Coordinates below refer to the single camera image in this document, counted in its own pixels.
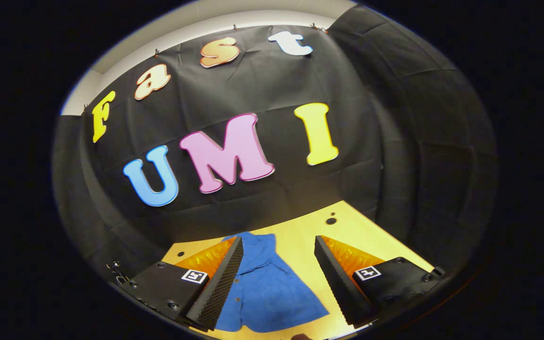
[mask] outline black fabric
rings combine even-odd
[[[291,56],[267,41],[283,30],[304,36],[302,44],[311,46],[313,54]],[[236,60],[211,69],[199,65],[202,46],[225,36],[237,40]],[[136,80],[160,63],[168,66],[171,80],[136,101]],[[106,133],[93,144],[91,110],[113,90]],[[335,160],[317,166],[306,163],[308,138],[293,112],[313,102],[329,106],[328,125],[340,151]],[[339,200],[374,217],[381,155],[378,122],[371,109],[354,68],[327,34],[302,26],[257,26],[199,37],[133,67],[88,105],[82,142],[97,177],[94,185],[102,186],[104,196],[128,221],[122,223],[125,231],[138,230],[136,234],[167,249],[173,242],[256,230]],[[267,161],[276,168],[274,174],[257,181],[237,180],[214,194],[201,194],[198,174],[179,141],[203,131],[223,145],[227,121],[246,112],[258,116],[255,128]],[[166,206],[151,207],[136,195],[123,167],[142,159],[153,190],[161,190],[162,181],[145,154],[162,144],[168,146],[179,195]]]
[[[329,28],[370,91],[382,134],[376,222],[445,269],[467,262],[492,212],[492,125],[464,75],[421,37],[365,6]]]
[[[104,279],[114,280],[110,269],[106,268],[113,261],[119,261],[125,275],[135,276],[153,261],[160,260],[162,255],[149,254],[144,251],[146,247],[142,247],[142,250],[136,247],[129,249],[128,244],[140,245],[136,238],[124,234],[117,237],[110,223],[104,222],[110,220],[110,211],[97,209],[96,200],[93,199],[94,189],[89,191],[89,180],[86,180],[80,161],[80,123],[78,116],[60,116],[56,126],[52,180],[62,226],[77,252]]]

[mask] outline blue letter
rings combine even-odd
[[[312,52],[312,48],[299,45],[298,40],[302,40],[303,38],[304,37],[299,34],[291,34],[289,31],[283,31],[268,37],[268,40],[276,41],[280,46],[280,49],[286,54],[291,54],[292,56],[305,56]]]
[[[178,196],[178,181],[173,175],[167,157],[165,157],[167,150],[166,146],[161,145],[146,154],[146,159],[155,164],[155,168],[157,168],[157,172],[164,184],[164,189],[161,192],[154,192],[146,181],[144,172],[142,172],[143,163],[141,160],[130,161],[123,168],[123,174],[129,177],[129,181],[134,186],[139,198],[149,206],[164,206],[171,203]]]

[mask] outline screw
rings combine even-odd
[[[167,306],[173,310],[179,310],[179,304],[174,303],[172,300],[167,301]]]

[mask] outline yellow letter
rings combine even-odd
[[[144,75],[138,78],[138,82],[136,82],[138,88],[136,89],[134,98],[141,101],[148,97],[151,92],[162,89],[168,83],[169,79],[171,79],[171,76],[167,74],[167,65],[158,64],[151,67],[151,69],[144,72]]]
[[[326,123],[326,112],[329,107],[323,103],[310,103],[295,109],[295,116],[304,121],[310,153],[306,161],[316,165],[331,161],[339,155],[339,149],[333,146],[329,126]]]
[[[106,132],[106,126],[102,123],[102,120],[108,119],[108,110],[110,105],[108,102],[111,102],[115,99],[115,91],[111,91],[109,94],[98,103],[98,105],[93,108],[91,112],[93,114],[93,142],[97,142],[100,137]]]

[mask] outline orange letter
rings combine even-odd
[[[141,101],[148,97],[151,92],[162,89],[168,83],[169,79],[171,79],[171,76],[167,74],[167,66],[165,64],[158,64],[151,67],[151,69],[144,72],[144,75],[138,78],[138,82],[136,83],[138,88],[136,89],[134,98]]]
[[[240,50],[236,46],[233,37],[225,37],[224,39],[214,40],[201,48],[201,65],[209,68],[215,65],[224,64],[233,61]]]

